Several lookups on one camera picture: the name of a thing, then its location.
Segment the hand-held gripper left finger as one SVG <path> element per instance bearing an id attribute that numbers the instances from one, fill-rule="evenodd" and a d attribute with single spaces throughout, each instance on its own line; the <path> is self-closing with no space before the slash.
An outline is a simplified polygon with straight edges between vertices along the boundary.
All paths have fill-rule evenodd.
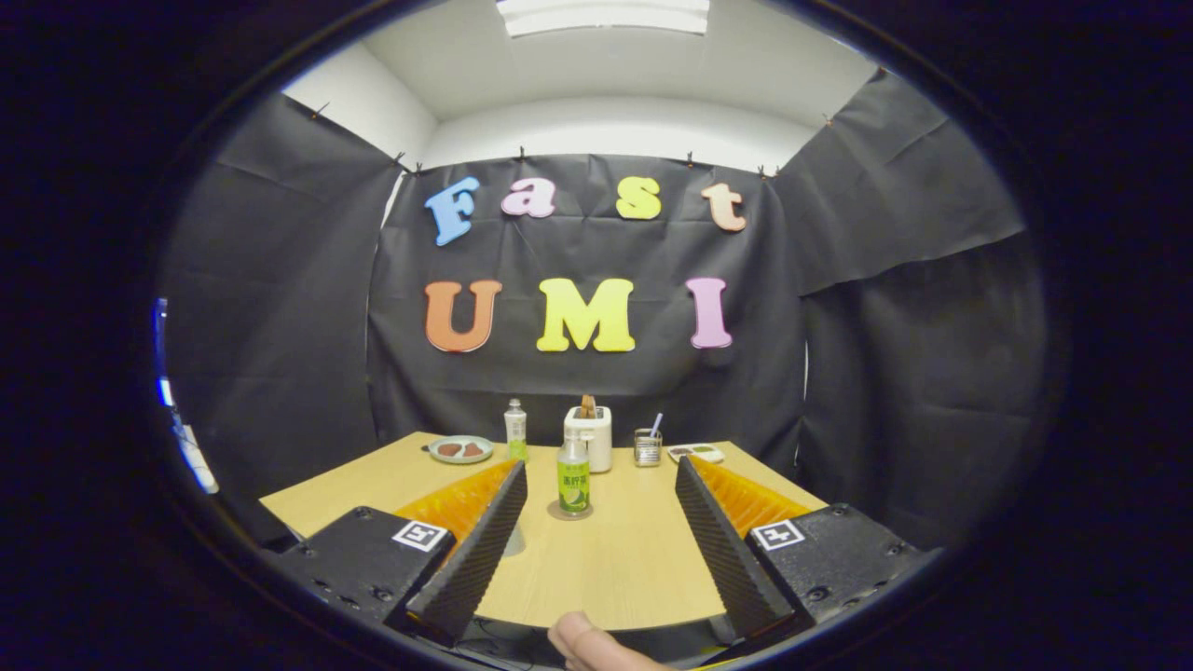
<path id="1" fill-rule="evenodd" d="M 528 497 L 523 461 L 503 461 L 396 513 L 358 506 L 276 559 L 350 617 L 452 647 L 486 597 Z"/>

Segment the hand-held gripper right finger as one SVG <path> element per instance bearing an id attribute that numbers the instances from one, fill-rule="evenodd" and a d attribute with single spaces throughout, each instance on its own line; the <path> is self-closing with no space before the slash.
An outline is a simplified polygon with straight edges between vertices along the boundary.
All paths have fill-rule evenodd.
<path id="1" fill-rule="evenodd" d="M 873 601 L 937 560 L 847 504 L 816 510 L 698 456 L 675 494 L 734 635 L 796 634 Z"/>

